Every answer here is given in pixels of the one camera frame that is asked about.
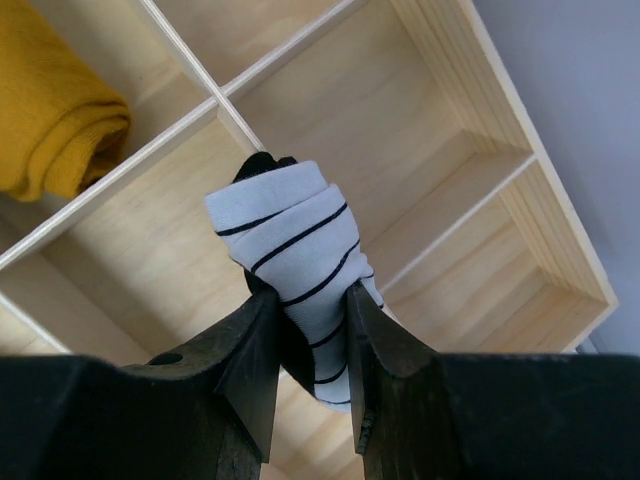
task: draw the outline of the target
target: sock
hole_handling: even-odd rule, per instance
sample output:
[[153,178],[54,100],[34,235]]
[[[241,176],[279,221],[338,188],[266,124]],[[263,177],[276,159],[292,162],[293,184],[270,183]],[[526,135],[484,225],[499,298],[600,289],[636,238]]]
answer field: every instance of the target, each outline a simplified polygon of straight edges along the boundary
[[383,306],[342,193],[315,162],[251,156],[234,183],[205,198],[216,233],[252,291],[271,285],[291,320],[283,365],[319,401],[350,410],[345,292],[361,280]]

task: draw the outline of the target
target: folded sock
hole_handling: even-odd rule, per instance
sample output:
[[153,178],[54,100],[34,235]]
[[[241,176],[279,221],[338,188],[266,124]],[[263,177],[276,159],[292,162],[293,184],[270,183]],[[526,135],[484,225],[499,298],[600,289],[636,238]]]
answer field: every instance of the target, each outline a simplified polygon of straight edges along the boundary
[[381,307],[382,297],[340,189],[315,162],[276,162],[262,152],[205,204],[250,288],[275,288],[295,325],[285,333],[293,342],[285,367],[318,400],[349,411],[345,292],[361,280]]
[[130,115],[26,0],[0,1],[0,191],[73,198],[122,158]]

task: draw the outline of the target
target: folded yellow fabric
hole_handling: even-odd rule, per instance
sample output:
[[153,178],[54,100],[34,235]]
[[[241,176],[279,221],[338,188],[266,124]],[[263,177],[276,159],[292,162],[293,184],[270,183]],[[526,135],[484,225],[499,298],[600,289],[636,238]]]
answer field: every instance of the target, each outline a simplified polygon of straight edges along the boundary
[[73,198],[120,162],[129,125],[124,99],[26,0],[0,0],[0,191]]

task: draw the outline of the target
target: wooden tray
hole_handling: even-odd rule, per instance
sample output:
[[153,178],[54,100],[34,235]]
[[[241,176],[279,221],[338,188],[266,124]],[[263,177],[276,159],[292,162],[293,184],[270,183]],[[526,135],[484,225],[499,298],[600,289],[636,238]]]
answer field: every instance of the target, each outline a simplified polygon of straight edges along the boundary
[[[616,297],[469,0],[32,0],[130,102],[69,203],[0,197],[0,349],[145,362],[248,296],[203,196],[316,160],[400,322],[444,351],[575,347]],[[359,478],[348,416],[285,375],[273,463]]]

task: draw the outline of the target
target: white sock with black stripes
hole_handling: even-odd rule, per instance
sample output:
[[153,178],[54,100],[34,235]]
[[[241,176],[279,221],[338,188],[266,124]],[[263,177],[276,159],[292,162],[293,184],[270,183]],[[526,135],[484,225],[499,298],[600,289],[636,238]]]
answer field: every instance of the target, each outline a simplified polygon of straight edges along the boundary
[[275,288],[304,334],[313,354],[313,394],[349,411],[344,294],[362,280],[379,305],[382,297],[339,188],[307,161],[233,183],[205,203],[231,258]]

